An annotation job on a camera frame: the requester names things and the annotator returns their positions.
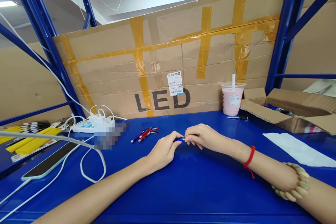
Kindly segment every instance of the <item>fluorescent light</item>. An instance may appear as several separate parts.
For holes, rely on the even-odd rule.
[[[1,7],[8,7],[8,6],[15,6],[17,5],[16,3],[14,3],[13,1],[2,1],[0,2],[0,8]]]

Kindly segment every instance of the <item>red string bracelet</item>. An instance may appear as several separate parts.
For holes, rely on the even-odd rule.
[[[255,150],[256,147],[253,146],[253,145],[251,145],[250,147],[251,147],[252,151],[251,151],[250,157],[248,158],[247,162],[244,164],[244,168],[245,168],[246,170],[249,170],[249,171],[251,172],[251,174],[252,174],[252,178],[254,179],[254,178],[255,178],[255,177],[254,177],[254,174],[253,174],[253,172],[248,168],[248,165],[249,165],[249,164],[251,163],[251,161],[252,161],[252,158],[253,158],[253,156],[254,156],[254,152],[256,151],[256,150]]]

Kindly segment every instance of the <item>smartphone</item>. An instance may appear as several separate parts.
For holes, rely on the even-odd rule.
[[[78,144],[69,142],[65,144],[62,148],[55,151],[48,158],[43,160],[29,172],[21,177],[21,180],[27,179],[41,179],[47,176],[53,169],[55,169],[64,159],[68,153],[72,153],[79,147]]]

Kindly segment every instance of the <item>plastic cup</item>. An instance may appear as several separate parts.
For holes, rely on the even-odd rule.
[[[238,82],[234,89],[232,88],[232,82],[225,82],[221,86],[223,92],[223,113],[228,116],[238,115],[246,83]]]

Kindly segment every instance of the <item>blue metal shelf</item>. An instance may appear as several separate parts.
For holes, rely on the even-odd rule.
[[[321,9],[328,0],[315,0],[300,17],[304,0],[284,0],[279,29],[276,34],[273,54],[269,66],[265,91],[281,88],[283,78],[336,79],[336,74],[285,74],[287,62],[296,34]]]
[[[328,0],[316,0],[300,18],[302,6],[304,0],[284,0],[280,24],[276,41],[274,45],[272,60],[269,68],[266,93],[269,93],[273,88],[280,88],[283,78],[336,78],[336,74],[284,74],[289,53],[291,51],[293,38],[302,29],[302,27],[318,12],[318,10]],[[62,64],[62,60],[52,37],[57,36],[55,27],[53,26],[51,17],[48,13],[44,0],[21,0],[27,15],[32,23],[32,26],[37,34],[37,37],[41,45],[45,48],[45,54],[48,61],[43,62],[36,56],[35,52],[26,46],[20,39],[18,39],[13,33],[0,24],[0,33],[7,39],[12,41],[16,46],[26,52],[30,57],[39,62],[42,66],[48,66],[55,75],[60,79],[65,86],[67,92],[78,102],[77,95],[72,87],[69,77]],[[89,25],[91,27],[97,26],[97,22],[94,17],[93,9],[90,0],[83,0],[85,10],[87,13],[83,29],[87,29]],[[64,92],[67,102],[58,104],[49,108],[34,111],[17,117],[9,118],[0,121],[0,126],[12,123],[17,120],[28,118],[46,111],[57,109],[62,106],[69,105],[74,115],[85,116],[82,108],[73,102]]]
[[[89,25],[91,25],[91,27],[97,26],[90,0],[83,0],[83,2],[84,2],[86,13],[87,13],[86,21],[84,23],[83,28],[87,29]],[[21,0],[21,3],[27,12],[27,15],[32,24],[32,27],[34,28],[34,31],[40,41],[40,44],[42,45],[44,49],[44,52],[47,56],[48,61],[42,59],[43,61],[42,62],[36,56],[36,52],[34,52],[28,46],[26,46],[25,43],[23,43],[18,37],[16,37],[12,32],[10,32],[2,24],[0,24],[0,33],[4,35],[8,40],[13,42],[16,46],[18,46],[21,50],[23,50],[25,53],[27,53],[30,57],[32,57],[34,60],[40,63],[42,66],[47,68],[46,67],[47,65],[48,68],[60,79],[60,81],[66,88],[66,91],[71,95],[71,97],[75,101],[79,102],[77,95],[75,93],[75,90],[63,66],[60,55],[58,54],[56,46],[53,42],[52,37],[57,36],[58,34],[51,21],[51,17],[48,13],[44,0]],[[35,116],[37,114],[44,113],[50,110],[54,110],[54,109],[57,109],[63,106],[67,106],[67,105],[70,106],[71,111],[74,115],[76,116],[80,115],[80,116],[85,117],[82,107],[76,104],[75,102],[73,102],[66,95],[63,89],[62,91],[64,93],[64,96],[67,102],[0,121],[0,126],[6,125],[9,123],[18,121],[18,120],[22,120],[22,119],[25,119],[31,116]]]

